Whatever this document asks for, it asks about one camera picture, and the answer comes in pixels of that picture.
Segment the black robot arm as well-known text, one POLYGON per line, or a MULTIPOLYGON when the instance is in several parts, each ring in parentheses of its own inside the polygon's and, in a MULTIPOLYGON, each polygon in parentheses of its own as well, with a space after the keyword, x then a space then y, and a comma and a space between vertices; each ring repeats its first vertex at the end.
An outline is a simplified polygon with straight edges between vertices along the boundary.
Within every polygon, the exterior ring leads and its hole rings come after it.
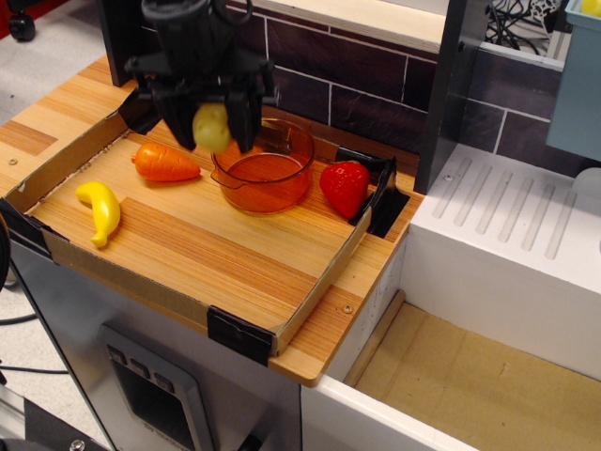
POLYGON ((250 20, 253 4, 241 16, 228 13, 223 1, 145 1, 141 10, 161 48, 125 64, 137 82, 119 108, 128 127, 146 134, 163 121, 192 150, 193 116, 202 105, 219 103, 239 150, 250 151, 261 130, 263 103, 278 100, 273 63, 235 42, 235 29, 250 20))

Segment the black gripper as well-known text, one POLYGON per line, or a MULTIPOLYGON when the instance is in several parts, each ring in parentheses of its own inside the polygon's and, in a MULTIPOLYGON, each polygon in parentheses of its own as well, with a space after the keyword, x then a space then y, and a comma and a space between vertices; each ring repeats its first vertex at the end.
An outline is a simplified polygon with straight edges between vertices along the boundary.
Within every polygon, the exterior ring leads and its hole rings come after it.
MULTIPOLYGON (((241 153, 250 151, 261 130, 262 98, 277 100, 273 63, 235 42, 254 6, 235 13, 225 4, 143 4, 141 11, 154 26, 160 50, 127 60, 125 70, 137 82, 134 96, 149 101, 153 91, 190 90, 200 100, 225 101, 231 136, 241 153)), ((194 150, 195 100, 155 96, 153 103, 178 143, 194 150)))

